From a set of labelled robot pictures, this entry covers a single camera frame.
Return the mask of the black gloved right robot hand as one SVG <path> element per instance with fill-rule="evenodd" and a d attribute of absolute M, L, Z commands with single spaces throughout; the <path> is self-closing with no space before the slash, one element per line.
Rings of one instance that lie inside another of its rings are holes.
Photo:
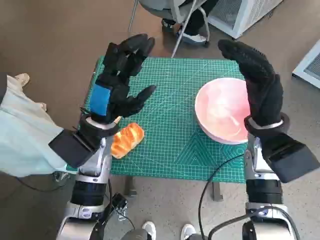
<path fill-rule="evenodd" d="M 283 87 L 266 55 L 240 41 L 221 39 L 218 48 L 223 57 L 235 61 L 243 75 L 250 117 L 261 127 L 279 123 L 283 105 Z"/>

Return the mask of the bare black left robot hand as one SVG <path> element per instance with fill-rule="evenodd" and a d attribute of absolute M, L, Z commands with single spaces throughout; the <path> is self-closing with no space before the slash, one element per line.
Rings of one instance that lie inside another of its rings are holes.
<path fill-rule="evenodd" d="M 119 44 L 108 44 L 103 59 L 104 69 L 97 77 L 90 97 L 89 107 L 93 121 L 109 124 L 117 117 L 130 117 L 142 110 L 156 86 L 152 84 L 132 96 L 129 95 L 130 78 L 141 71 L 155 41 L 154 37 L 140 33 Z"/>

